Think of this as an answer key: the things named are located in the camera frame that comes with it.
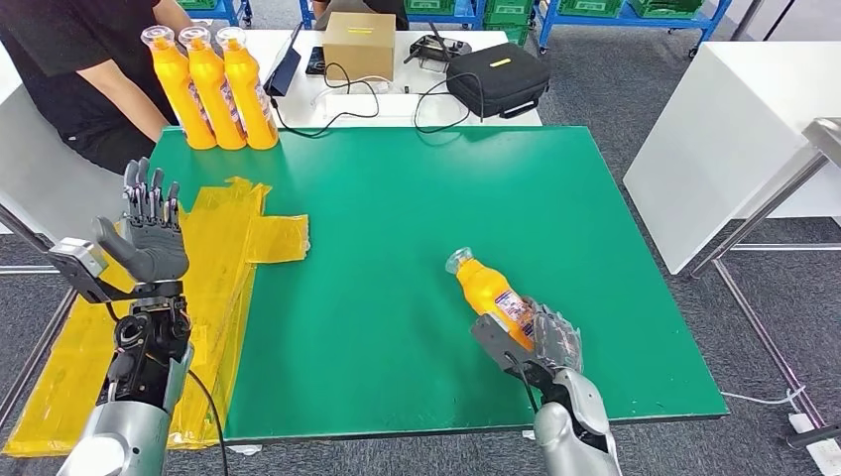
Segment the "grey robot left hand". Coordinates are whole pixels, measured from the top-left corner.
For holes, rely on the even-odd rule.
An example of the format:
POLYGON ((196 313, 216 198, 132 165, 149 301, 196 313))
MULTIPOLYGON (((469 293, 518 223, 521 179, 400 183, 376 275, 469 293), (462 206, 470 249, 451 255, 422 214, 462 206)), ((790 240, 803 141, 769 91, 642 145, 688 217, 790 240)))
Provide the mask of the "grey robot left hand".
POLYGON ((131 160, 123 175, 120 226, 103 216, 92 222, 97 244, 138 283, 177 281, 189 266, 180 227, 180 185, 174 181, 163 190, 163 178, 164 171, 151 170, 147 158, 131 160))

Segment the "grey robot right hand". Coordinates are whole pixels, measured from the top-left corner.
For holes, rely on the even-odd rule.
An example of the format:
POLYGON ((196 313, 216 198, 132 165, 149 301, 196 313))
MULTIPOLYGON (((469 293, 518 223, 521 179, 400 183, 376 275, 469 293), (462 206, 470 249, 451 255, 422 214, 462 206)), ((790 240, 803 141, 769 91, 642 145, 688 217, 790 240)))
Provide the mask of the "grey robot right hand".
POLYGON ((562 369, 581 373, 583 356, 580 329, 559 311, 531 297, 525 297, 533 312, 533 342, 540 365, 554 375, 562 369))

